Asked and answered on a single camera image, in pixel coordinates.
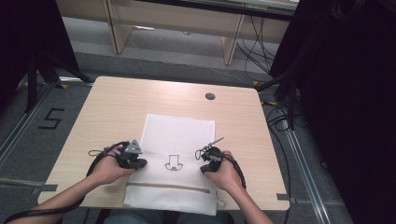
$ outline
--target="white cloth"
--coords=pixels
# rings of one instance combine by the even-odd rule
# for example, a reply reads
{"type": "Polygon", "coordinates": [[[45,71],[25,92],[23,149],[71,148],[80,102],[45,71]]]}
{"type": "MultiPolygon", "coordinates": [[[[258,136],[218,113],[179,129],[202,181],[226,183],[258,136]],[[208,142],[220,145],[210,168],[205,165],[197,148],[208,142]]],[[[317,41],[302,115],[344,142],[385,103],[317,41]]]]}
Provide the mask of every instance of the white cloth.
{"type": "Polygon", "coordinates": [[[214,120],[148,114],[139,143],[148,164],[129,178],[124,203],[214,216],[216,186],[200,171],[205,162],[195,159],[214,138],[214,120]]]}

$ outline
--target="person's right arm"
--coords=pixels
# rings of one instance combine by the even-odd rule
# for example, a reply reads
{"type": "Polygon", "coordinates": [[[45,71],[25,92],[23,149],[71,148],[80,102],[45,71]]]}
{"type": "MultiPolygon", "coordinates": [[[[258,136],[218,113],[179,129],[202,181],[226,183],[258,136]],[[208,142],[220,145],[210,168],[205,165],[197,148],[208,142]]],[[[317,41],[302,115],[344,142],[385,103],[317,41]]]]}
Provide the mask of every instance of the person's right arm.
{"type": "MultiPolygon", "coordinates": [[[[223,151],[223,153],[232,156],[230,151],[223,151]]],[[[238,173],[228,160],[223,160],[216,172],[205,172],[205,176],[211,179],[219,189],[227,191],[233,197],[248,224],[273,223],[242,187],[238,173]]]]}

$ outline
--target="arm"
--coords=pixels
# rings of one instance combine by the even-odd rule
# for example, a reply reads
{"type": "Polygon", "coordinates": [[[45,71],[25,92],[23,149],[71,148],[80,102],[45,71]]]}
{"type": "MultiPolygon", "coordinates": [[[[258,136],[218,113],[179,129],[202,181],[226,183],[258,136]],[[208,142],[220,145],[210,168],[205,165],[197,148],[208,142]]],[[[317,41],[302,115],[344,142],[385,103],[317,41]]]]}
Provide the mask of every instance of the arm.
{"type": "MultiPolygon", "coordinates": [[[[83,198],[93,189],[96,189],[97,187],[104,184],[110,184],[124,175],[131,175],[134,173],[134,171],[135,169],[120,168],[116,162],[116,159],[113,157],[104,157],[93,169],[91,175],[85,177],[74,186],[62,191],[61,193],[48,199],[42,204],[39,204],[38,206],[32,208],[32,210],[66,207],[68,205],[78,202],[78,200],[83,198]]],[[[23,217],[13,220],[9,223],[56,223],[59,219],[62,218],[63,215],[64,214],[39,217],[23,217]]]]}
{"type": "MultiPolygon", "coordinates": [[[[232,156],[229,151],[223,153],[232,156]]],[[[216,172],[205,172],[205,176],[211,179],[219,189],[223,189],[231,195],[241,209],[247,223],[273,223],[248,195],[248,192],[242,188],[239,175],[229,161],[223,160],[216,172]]]]}

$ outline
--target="gray carpet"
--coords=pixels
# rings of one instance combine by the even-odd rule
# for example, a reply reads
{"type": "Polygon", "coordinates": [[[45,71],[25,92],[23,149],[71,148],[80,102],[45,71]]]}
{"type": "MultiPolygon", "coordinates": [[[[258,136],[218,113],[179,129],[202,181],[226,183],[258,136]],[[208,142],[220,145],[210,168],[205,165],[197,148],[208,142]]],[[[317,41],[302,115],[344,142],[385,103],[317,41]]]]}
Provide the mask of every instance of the gray carpet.
{"type": "MultiPolygon", "coordinates": [[[[252,79],[247,77],[244,71],[217,69],[217,71],[231,76],[226,77],[208,69],[194,68],[185,65],[151,63],[143,60],[120,57],[77,53],[77,59],[81,71],[93,78],[99,75],[106,75],[237,87],[252,86],[252,79]]],[[[70,76],[63,70],[60,70],[59,74],[60,76],[70,76]]],[[[269,78],[260,74],[251,75],[259,80],[268,80],[269,78]]],[[[41,106],[23,138],[13,150],[4,166],[1,167],[0,177],[38,182],[46,181],[90,89],[90,87],[75,85],[70,85],[66,89],[53,89],[41,106]],[[64,110],[54,111],[52,113],[53,117],[61,119],[57,128],[54,130],[39,129],[38,127],[40,126],[54,125],[54,121],[44,120],[52,108],[61,108],[64,110]]],[[[275,90],[276,87],[273,87],[262,92],[260,94],[261,99],[272,101],[275,90]]],[[[12,127],[22,115],[25,107],[25,97],[26,87],[22,86],[16,93],[15,98],[10,100],[8,108],[0,112],[0,143],[5,141],[7,134],[12,130],[12,127]]],[[[265,105],[263,107],[263,115],[268,115],[271,109],[273,109],[271,106],[265,105]]],[[[327,170],[320,165],[320,153],[309,129],[306,128],[304,117],[298,117],[296,122],[298,122],[300,126],[303,126],[303,128],[296,126],[296,132],[301,147],[304,150],[308,165],[318,184],[319,192],[326,203],[332,223],[352,223],[342,203],[342,199],[332,182],[331,176],[327,170]]],[[[297,202],[290,206],[288,223],[318,223],[308,194],[306,193],[304,181],[301,179],[300,171],[290,151],[287,137],[281,132],[276,132],[276,134],[285,148],[289,162],[291,180],[290,196],[297,202]]],[[[286,160],[276,138],[273,135],[272,137],[282,176],[287,185],[288,172],[286,169],[286,160]]],[[[3,222],[9,215],[28,209],[36,204],[37,195],[31,194],[31,189],[16,187],[0,188],[0,222],[3,222]]],[[[94,223],[98,212],[97,209],[91,210],[86,223],[94,223]]],[[[284,223],[286,212],[267,211],[266,213],[275,223],[284,223]]],[[[239,211],[232,211],[231,214],[236,224],[244,223],[239,211]]],[[[64,223],[83,223],[86,215],[87,209],[79,208],[67,214],[64,218],[64,223]]]]}

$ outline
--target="person's left hand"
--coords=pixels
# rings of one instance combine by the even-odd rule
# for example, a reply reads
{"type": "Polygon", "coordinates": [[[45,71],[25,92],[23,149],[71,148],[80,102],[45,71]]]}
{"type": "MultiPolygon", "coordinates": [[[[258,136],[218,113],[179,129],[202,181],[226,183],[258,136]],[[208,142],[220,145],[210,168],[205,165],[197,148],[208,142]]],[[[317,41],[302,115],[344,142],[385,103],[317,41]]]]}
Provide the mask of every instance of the person's left hand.
{"type": "MultiPolygon", "coordinates": [[[[116,153],[109,151],[108,155],[116,156],[116,153]]],[[[131,175],[135,169],[124,169],[119,167],[116,158],[112,156],[103,157],[95,166],[91,173],[99,185],[110,184],[125,175],[131,175]]]]}

